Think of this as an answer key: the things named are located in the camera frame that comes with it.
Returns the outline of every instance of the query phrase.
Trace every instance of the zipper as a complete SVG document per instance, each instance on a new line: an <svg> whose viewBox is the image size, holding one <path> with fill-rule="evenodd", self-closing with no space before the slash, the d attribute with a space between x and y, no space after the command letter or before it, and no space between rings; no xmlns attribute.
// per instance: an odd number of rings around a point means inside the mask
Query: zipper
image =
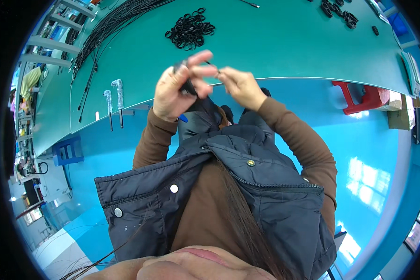
<svg viewBox="0 0 420 280"><path fill-rule="evenodd" d="M236 176L230 169L227 168L229 174L234 177L238 182L243 184L255 187L256 189L264 189L264 188L287 188L287 189L294 189L295 191L302 191L303 188L308 188L314 191L323 191L323 188L316 184L277 184L277 185L260 185L251 182L247 182L244 179Z"/></svg>

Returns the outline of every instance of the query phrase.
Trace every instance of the cable connector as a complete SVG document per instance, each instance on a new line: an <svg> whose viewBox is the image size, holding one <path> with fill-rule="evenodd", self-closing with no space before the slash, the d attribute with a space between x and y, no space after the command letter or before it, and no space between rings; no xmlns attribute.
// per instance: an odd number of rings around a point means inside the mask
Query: cable connector
<svg viewBox="0 0 420 280"><path fill-rule="evenodd" d="M249 5L251 5L252 7L255 7L255 8L260 7L259 5L255 4L255 3L250 3L250 2L247 2L247 1L244 1L244 0L240 0L240 1L243 1L244 3L248 3Z"/></svg>

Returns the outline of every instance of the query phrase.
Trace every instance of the green workbench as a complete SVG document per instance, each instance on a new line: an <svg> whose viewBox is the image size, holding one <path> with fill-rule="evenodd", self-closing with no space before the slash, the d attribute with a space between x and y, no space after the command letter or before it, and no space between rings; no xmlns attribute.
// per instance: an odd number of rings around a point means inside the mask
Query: green workbench
<svg viewBox="0 0 420 280"><path fill-rule="evenodd" d="M102 7L112 1L103 1ZM115 79L123 81L124 106L135 106L154 97L154 89L161 73L173 63L192 53L209 49L211 61L218 67L229 65L250 71L256 78L319 78L387 88L409 94L407 75L401 60L401 48L389 24L380 20L364 0L345 2L342 10L354 14L359 22L349 29L336 14L328 18L320 9L319 0L256 0L254 8L239 0L176 0L137 19L121 31L104 50L98 72L94 74L82 121L77 110L93 61L89 57L79 70L70 94L72 72L64 70L47 86L37 116L44 122L34 135L36 154L60 140L61 134L74 133L107 115L105 90L112 90L113 108L117 106ZM213 36L205 36L203 47L184 51L164 34L177 19L205 7L206 21L216 29ZM82 46L96 23L108 13L98 11L93 22L87 20L84 31L75 45ZM372 31L375 25L379 36ZM209 79L209 83L218 83ZM68 105L69 113L64 109Z"/></svg>

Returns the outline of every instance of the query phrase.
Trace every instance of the red plastic stool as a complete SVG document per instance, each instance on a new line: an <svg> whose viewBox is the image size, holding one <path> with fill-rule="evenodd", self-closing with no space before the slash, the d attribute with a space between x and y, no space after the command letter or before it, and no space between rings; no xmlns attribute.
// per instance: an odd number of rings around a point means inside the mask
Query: red plastic stool
<svg viewBox="0 0 420 280"><path fill-rule="evenodd" d="M351 115L366 111L370 109L380 108L389 101L390 92L380 87L364 86L365 94L361 98L360 104L354 104L352 95L348 90L349 82L345 81L331 81L333 86L340 86L344 94L345 101L347 101L347 108L344 109L344 114Z"/></svg>

